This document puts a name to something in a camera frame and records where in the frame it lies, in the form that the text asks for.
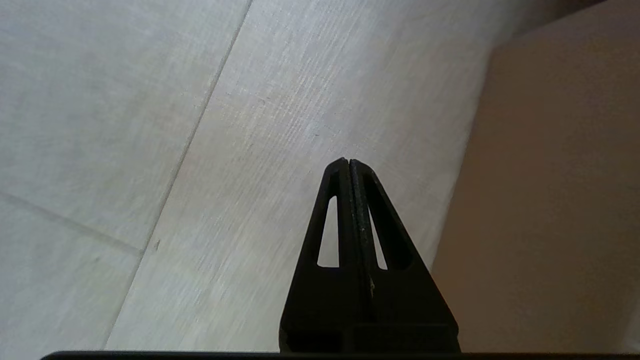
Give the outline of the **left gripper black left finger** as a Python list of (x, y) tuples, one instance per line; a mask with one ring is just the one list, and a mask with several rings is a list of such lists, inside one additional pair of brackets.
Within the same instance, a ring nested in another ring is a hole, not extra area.
[[(355, 160), (324, 170), (279, 322), (279, 345), (291, 353), (370, 353), (369, 226), (357, 196)], [(329, 202), (336, 199), (338, 266), (318, 264)]]

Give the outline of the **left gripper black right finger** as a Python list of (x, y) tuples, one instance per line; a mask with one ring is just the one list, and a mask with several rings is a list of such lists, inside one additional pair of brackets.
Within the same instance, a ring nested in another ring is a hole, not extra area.
[(458, 324), (375, 171), (349, 163), (362, 267), (360, 353), (459, 353)]

